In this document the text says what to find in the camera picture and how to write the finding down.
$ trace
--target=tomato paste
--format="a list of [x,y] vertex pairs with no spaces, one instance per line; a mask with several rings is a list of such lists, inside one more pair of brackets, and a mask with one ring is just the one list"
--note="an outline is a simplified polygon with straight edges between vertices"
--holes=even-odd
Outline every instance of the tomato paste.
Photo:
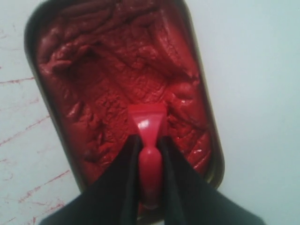
[[122,148],[128,105],[164,103],[168,134],[204,174],[211,155],[191,37],[169,0],[76,0],[40,31],[37,65],[86,184]]

